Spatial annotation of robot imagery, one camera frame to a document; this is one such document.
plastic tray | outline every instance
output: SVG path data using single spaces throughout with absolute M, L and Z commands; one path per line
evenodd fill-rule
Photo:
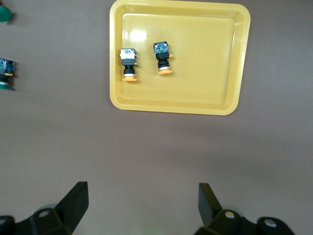
M 110 11 L 110 97 L 119 109 L 228 115 L 239 100 L 250 26 L 239 4 L 118 0 Z M 153 43 L 169 44 L 158 75 Z M 121 48 L 135 48 L 136 82 L 122 81 Z

electrical component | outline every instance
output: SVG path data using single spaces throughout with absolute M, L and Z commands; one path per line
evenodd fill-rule
M 9 21 L 11 19 L 11 16 L 12 12 L 10 11 L 10 9 L 4 6 L 0 6 L 0 22 Z
M 156 59 L 158 60 L 158 74 L 169 74 L 172 73 L 170 69 L 170 63 L 167 59 L 170 58 L 169 48 L 167 42 L 154 43 L 153 49 L 156 54 Z
M 13 76 L 14 61 L 0 58 L 0 89 L 10 90 L 10 77 Z
M 135 82 L 137 79 L 135 78 L 135 69 L 134 66 L 137 66 L 136 63 L 136 50 L 134 48 L 122 48 L 120 57 L 122 59 L 122 65 L 125 66 L 124 69 L 124 78 L 122 81 L 126 82 Z

screw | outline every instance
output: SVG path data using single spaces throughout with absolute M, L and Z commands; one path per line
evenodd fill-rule
M 42 217 L 45 217 L 49 214 L 49 211 L 43 211 L 39 214 L 39 217 L 42 218 Z
M 227 211 L 225 212 L 225 216 L 228 218 L 228 219 L 234 219 L 235 218 L 235 214 L 231 211 Z
M 5 223 L 5 219 L 0 219 L 0 225 Z
M 271 219 L 264 220 L 264 223 L 271 228 L 276 228 L 277 226 L 276 223 Z

gray table surface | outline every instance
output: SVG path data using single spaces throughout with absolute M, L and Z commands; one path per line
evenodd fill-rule
M 192 235 L 198 183 L 247 219 L 313 231 L 313 1 L 225 0 L 251 14 L 238 108 L 220 116 L 122 111 L 109 97 L 114 0 L 3 0 L 0 214 L 27 218 L 89 183 L 76 235 Z

green push button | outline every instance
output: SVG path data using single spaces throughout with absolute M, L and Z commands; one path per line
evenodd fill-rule
M 11 16 L 12 13 L 8 8 L 0 6 L 0 22 L 9 21 L 11 19 Z
M 0 84 L 0 89 L 2 89 L 2 90 L 10 90 L 11 87 L 9 85 L 7 85 L 7 84 Z

